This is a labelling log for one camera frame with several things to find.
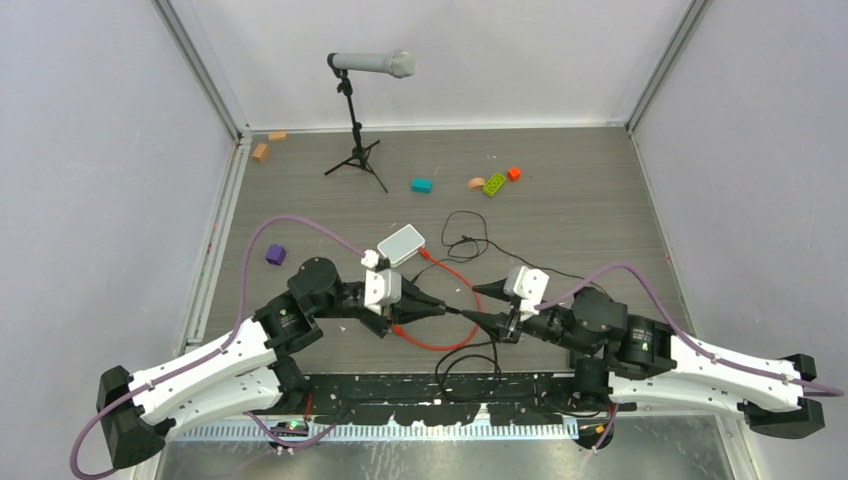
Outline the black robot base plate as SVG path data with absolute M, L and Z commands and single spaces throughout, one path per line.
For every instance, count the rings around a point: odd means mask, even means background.
M 302 415 L 320 423 L 383 426 L 468 425 L 487 415 L 493 426 L 552 425 L 563 413 L 593 414 L 599 403 L 579 406 L 570 375 L 484 373 L 451 375 L 441 389 L 432 374 L 313 374 L 292 400 L 261 414 Z

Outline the orange toy block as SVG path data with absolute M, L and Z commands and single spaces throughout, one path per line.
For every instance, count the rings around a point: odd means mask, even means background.
M 521 176 L 522 176 L 522 172 L 521 172 L 518 168 L 510 168 L 510 169 L 507 171 L 507 178 L 508 178 L 511 182 L 516 182 L 516 181 L 518 181 L 518 180 L 521 178 Z

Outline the grey microphone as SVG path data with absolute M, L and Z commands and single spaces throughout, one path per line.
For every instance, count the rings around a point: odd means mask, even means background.
M 385 54 L 330 53 L 327 61 L 335 70 L 380 73 L 396 79 L 411 77 L 417 71 L 417 60 L 404 50 Z

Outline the peach toy block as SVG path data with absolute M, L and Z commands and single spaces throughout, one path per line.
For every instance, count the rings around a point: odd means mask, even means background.
M 473 191 L 475 189 L 482 189 L 486 182 L 487 180 L 482 177 L 472 178 L 467 182 L 467 189 L 469 191 Z

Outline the black microphone tripod stand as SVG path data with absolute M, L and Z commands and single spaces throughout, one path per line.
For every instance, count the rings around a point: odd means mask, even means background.
M 335 75 L 335 77 L 338 79 L 338 85 L 336 87 L 336 91 L 339 94 L 343 95 L 345 100 L 346 100 L 347 109 L 348 109 L 350 122 L 351 122 L 351 134 L 352 134 L 352 137 L 353 137 L 354 146 L 351 149 L 351 155 L 348 158 L 342 160 L 341 162 L 339 162 L 335 166 L 333 166 L 330 169 L 328 169 L 327 171 L 325 171 L 323 173 L 323 175 L 329 176 L 332 173 L 336 172 L 337 170 L 341 169 L 342 167 L 355 168 L 357 170 L 360 170 L 360 171 L 363 171 L 365 173 L 372 175 L 376 179 L 378 184 L 380 185 L 381 189 L 385 193 L 388 193 L 388 189 L 387 189 L 386 185 L 380 179 L 379 175 L 376 173 L 376 171 L 373 169 L 373 167 L 370 163 L 371 152 L 372 152 L 374 147 L 376 147 L 380 144 L 380 140 L 376 140 L 376 141 L 374 141 L 374 142 L 372 142 L 371 144 L 368 144 L 368 145 L 363 144 L 362 134 L 361 134 L 362 124 L 358 121 L 356 113 L 355 113 L 354 102 L 353 102 L 353 86 L 352 86 L 352 83 L 351 83 L 351 81 L 348 77 L 348 71 L 338 69 L 336 67 L 332 67 L 331 70 L 332 70 L 333 74 Z

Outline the teal toy block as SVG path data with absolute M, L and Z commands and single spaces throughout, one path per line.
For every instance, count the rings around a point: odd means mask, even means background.
M 410 184 L 410 190 L 415 193 L 429 194 L 432 188 L 432 181 L 427 179 L 414 178 Z

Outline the green lego brick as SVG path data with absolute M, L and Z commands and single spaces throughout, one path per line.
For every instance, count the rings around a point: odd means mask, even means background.
M 489 198 L 494 198 L 501 190 L 503 185 L 508 182 L 508 178 L 501 173 L 494 173 L 482 186 L 482 192 Z

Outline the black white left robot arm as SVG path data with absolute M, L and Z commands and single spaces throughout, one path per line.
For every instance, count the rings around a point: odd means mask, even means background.
M 322 318 L 356 319 L 378 337 L 396 324 L 442 316 L 444 301 L 392 269 L 343 281 L 323 257 L 305 261 L 287 289 L 231 332 L 164 364 L 102 373 L 96 409 L 113 468 L 146 461 L 193 427 L 243 412 L 304 405 L 309 383 L 293 359 L 319 340 Z

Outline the purple toy block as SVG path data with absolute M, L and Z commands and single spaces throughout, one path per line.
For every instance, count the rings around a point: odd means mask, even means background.
M 287 251 L 280 244 L 271 244 L 265 254 L 265 260 L 275 266 L 281 266 L 286 258 Z

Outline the white router box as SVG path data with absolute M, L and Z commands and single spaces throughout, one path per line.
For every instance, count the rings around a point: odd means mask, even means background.
M 407 224 L 377 244 L 377 252 L 392 268 L 405 263 L 426 246 L 426 240 L 411 224 Z

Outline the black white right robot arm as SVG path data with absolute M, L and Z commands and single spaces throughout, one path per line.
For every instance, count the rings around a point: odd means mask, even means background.
M 463 311 L 499 343 L 528 335 L 570 351 L 574 376 L 567 389 L 578 409 L 656 402 L 739 418 L 755 433 L 802 439 L 825 426 L 823 406 L 802 384 L 816 377 L 812 357 L 750 357 L 712 347 L 670 325 L 632 314 L 606 293 L 584 287 L 569 306 L 530 314 L 510 282 L 476 292 L 510 303 L 507 313 Z

